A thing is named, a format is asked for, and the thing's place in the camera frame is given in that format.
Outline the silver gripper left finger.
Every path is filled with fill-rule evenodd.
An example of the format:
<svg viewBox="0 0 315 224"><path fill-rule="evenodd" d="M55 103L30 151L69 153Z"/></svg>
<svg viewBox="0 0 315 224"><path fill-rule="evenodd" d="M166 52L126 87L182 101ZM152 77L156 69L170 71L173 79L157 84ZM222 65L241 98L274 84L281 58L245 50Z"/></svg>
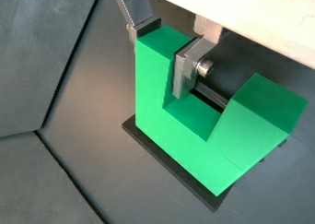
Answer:
<svg viewBox="0 0 315 224"><path fill-rule="evenodd" d="M154 30L154 16L149 0L116 0L117 6L126 21L129 41Z"/></svg>

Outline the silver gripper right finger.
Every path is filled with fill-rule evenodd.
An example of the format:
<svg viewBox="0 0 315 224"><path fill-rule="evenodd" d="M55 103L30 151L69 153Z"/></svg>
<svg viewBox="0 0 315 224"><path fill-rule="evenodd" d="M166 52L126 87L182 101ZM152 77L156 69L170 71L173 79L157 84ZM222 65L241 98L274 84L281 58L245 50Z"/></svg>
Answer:
<svg viewBox="0 0 315 224"><path fill-rule="evenodd" d="M213 62L206 54L218 42L221 30L217 23L196 15L197 37L180 48L174 58L172 94L177 99L194 87L197 76L205 77L212 72Z"/></svg>

